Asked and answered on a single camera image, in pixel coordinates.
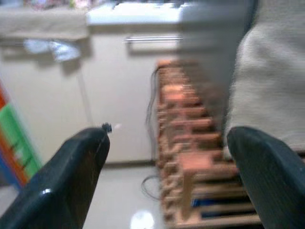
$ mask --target tile floor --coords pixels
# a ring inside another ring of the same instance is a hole
[[[145,196],[142,181],[156,175],[154,167],[107,168],[103,169],[91,206],[83,226],[84,229],[164,229],[159,202]],[[159,194],[158,179],[148,180],[147,189]],[[0,188],[0,216],[17,196],[13,187]],[[139,211],[152,214],[154,227],[131,228],[131,219]]]

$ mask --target cabinet door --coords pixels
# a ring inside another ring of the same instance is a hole
[[[0,74],[39,158],[45,164],[66,138],[89,125],[78,63],[55,63],[51,54],[3,48]]]
[[[117,26],[91,31],[92,54],[83,62],[83,73],[94,124],[109,122],[114,127],[107,162],[151,160],[152,147],[145,125],[151,74],[158,60],[176,58],[177,42],[125,41],[131,36],[177,35],[177,29]]]

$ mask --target beige cloth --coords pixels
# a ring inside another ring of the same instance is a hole
[[[261,1],[233,82],[226,133],[247,125],[305,150],[305,1]]]
[[[35,38],[75,41],[89,36],[86,11],[67,7],[49,10],[0,10],[0,39]]]

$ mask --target black plastic arm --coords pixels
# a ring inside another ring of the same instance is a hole
[[[108,155],[107,131],[89,128],[66,140],[4,213],[0,228],[82,228]]]
[[[228,146],[265,229],[305,228],[305,164],[284,142],[235,127]]]

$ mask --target green panel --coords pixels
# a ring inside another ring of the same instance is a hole
[[[41,164],[11,104],[6,104],[0,111],[0,128],[20,165],[25,167],[27,176],[32,177],[40,169]]]

